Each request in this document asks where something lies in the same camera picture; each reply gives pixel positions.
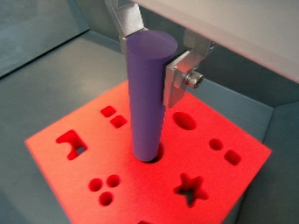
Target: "screw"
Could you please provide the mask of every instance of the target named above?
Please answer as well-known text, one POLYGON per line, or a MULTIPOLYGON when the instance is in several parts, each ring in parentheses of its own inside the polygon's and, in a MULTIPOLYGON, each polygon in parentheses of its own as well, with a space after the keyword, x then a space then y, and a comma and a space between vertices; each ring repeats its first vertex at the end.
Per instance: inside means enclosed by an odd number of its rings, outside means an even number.
POLYGON ((203 75, 193 69, 183 75, 183 83, 191 88, 198 88, 203 81, 203 75))

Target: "square hole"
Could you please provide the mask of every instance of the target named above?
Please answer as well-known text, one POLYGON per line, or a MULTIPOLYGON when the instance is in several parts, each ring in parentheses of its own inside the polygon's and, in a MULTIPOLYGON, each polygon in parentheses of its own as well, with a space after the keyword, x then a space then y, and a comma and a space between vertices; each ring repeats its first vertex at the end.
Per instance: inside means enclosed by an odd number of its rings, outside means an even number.
POLYGON ((122 115, 118 115, 110 122, 112 123, 115 128, 119 129, 126 125, 127 119, 122 115))

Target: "red foam block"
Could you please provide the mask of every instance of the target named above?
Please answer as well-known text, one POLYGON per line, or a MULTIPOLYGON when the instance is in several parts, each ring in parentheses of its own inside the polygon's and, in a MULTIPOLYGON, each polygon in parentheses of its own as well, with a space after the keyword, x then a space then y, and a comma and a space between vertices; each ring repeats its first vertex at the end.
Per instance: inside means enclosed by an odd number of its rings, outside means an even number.
POLYGON ((72 223, 222 223, 271 150, 193 95, 132 154, 127 82, 26 141, 72 223))

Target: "purple peg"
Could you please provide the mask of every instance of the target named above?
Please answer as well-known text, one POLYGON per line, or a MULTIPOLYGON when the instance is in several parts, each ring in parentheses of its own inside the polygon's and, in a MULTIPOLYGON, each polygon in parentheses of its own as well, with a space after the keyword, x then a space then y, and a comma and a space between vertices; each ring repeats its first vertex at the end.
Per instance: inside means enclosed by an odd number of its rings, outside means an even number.
POLYGON ((165 124, 165 66, 178 43, 162 31, 139 31, 126 41, 134 153, 148 162, 158 155, 165 124))

